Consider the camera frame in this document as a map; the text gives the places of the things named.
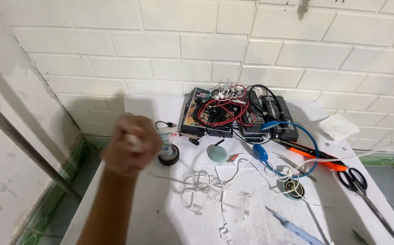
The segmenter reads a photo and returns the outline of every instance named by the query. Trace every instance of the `orange utility knife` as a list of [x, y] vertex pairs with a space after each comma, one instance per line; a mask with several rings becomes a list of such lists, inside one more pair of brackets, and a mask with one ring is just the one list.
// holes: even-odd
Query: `orange utility knife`
[[[290, 151], [293, 151], [295, 153], [298, 153], [300, 155], [303, 155], [308, 158], [316, 158], [316, 152], [315, 150], [305, 147], [303, 145], [300, 145], [298, 143], [294, 143], [292, 141], [286, 141], [282, 140], [280, 138], [275, 138], [275, 142], [287, 147]], [[324, 159], [337, 159], [336, 157], [333, 157], [331, 155], [328, 155], [325, 152], [319, 151], [318, 154], [319, 158], [324, 158]], [[345, 171], [347, 170], [346, 165], [342, 161], [334, 161], [334, 162], [319, 162], [319, 164], [324, 165], [330, 169], [336, 170], [336, 171]]]

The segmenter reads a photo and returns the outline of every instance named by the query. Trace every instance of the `white tabletop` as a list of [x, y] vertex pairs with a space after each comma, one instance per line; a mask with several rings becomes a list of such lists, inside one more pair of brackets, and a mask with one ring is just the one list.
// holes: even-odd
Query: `white tabletop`
[[[145, 115], [156, 121], [178, 123], [183, 100], [184, 97], [177, 96], [128, 95], [125, 96], [125, 110]], [[339, 158], [354, 155], [347, 142], [335, 142], [319, 130], [318, 123], [327, 117], [326, 111], [319, 102], [288, 101], [287, 105], [294, 121], [305, 126], [317, 140], [319, 150]], [[241, 158], [253, 161], [261, 171], [264, 171], [263, 164], [247, 155], [240, 155], [230, 165], [218, 166], [212, 162], [207, 157], [206, 147], [219, 140], [218, 137], [205, 136], [200, 140], [199, 146], [194, 146], [187, 137], [177, 136], [174, 144], [180, 150], [179, 162], [166, 167], [154, 160], [141, 172], [133, 200], [127, 244], [307, 244], [283, 227], [265, 209], [265, 206], [280, 213], [296, 226], [324, 242], [306, 203], [288, 199], [270, 190], [269, 184], [275, 186], [276, 178], [271, 177], [272, 173], [267, 170], [268, 175], [264, 174], [264, 176], [269, 184], [254, 168], [244, 167], [229, 186], [229, 189], [235, 192], [224, 193], [225, 212], [221, 211], [219, 201], [208, 200], [200, 211], [202, 216], [195, 215], [194, 212], [186, 209], [179, 195], [172, 191], [172, 185], [181, 190], [183, 184], [156, 177], [164, 176], [183, 180], [199, 170], [215, 175], [214, 168], [217, 166], [220, 178], [226, 181], [236, 172]], [[313, 147], [303, 132], [300, 132], [298, 142]], [[228, 155], [250, 153], [252, 147], [235, 138], [226, 139], [221, 146], [227, 150]], [[263, 147], [269, 155], [270, 163], [274, 166], [287, 166], [287, 164], [277, 158], [273, 152], [286, 156], [298, 165], [301, 165], [304, 160], [302, 156], [272, 141], [264, 144]], [[368, 181], [368, 197], [394, 230], [394, 211], [362, 163], [356, 157], [344, 160], [344, 163], [363, 173]], [[102, 162], [61, 244], [72, 245], [77, 242], [93, 203], [103, 166]], [[394, 244], [394, 239], [363, 199], [343, 187], [334, 172], [318, 166], [312, 175], [317, 179], [316, 182], [306, 177], [301, 178], [300, 182], [304, 186], [305, 197], [310, 203], [325, 205], [325, 207], [312, 206], [312, 210], [330, 243], [361, 244], [351, 231], [354, 229], [370, 245]], [[251, 197], [236, 194], [241, 191], [251, 193]], [[201, 204], [199, 201], [201, 197], [196, 194], [194, 203]], [[220, 235], [220, 228], [224, 224], [227, 224], [225, 227], [229, 231], [227, 236]]]

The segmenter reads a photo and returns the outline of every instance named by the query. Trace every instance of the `white brick wall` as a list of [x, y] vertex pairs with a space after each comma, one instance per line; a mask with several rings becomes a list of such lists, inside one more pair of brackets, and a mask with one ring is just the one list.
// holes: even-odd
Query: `white brick wall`
[[318, 100], [394, 151], [394, 0], [0, 0], [0, 13], [86, 133], [123, 95], [183, 95], [227, 76]]

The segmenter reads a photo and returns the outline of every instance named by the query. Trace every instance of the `metal pipe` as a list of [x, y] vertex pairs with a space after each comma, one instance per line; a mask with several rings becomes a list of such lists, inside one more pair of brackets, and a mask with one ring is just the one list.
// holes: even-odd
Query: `metal pipe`
[[40, 153], [23, 137], [23, 135], [0, 112], [0, 129], [28, 155], [49, 177], [51, 177], [65, 192], [70, 193], [78, 203], [82, 201], [69, 183], [43, 158]]

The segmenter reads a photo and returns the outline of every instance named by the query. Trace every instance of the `fist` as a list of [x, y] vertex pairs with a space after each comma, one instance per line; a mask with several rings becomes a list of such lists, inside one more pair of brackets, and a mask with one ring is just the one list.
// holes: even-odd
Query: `fist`
[[[127, 141], [133, 135], [140, 140], [139, 149]], [[106, 162], [105, 170], [113, 171], [122, 176], [138, 176], [162, 146], [153, 122], [142, 115], [124, 114], [114, 129], [113, 139], [102, 156]]]

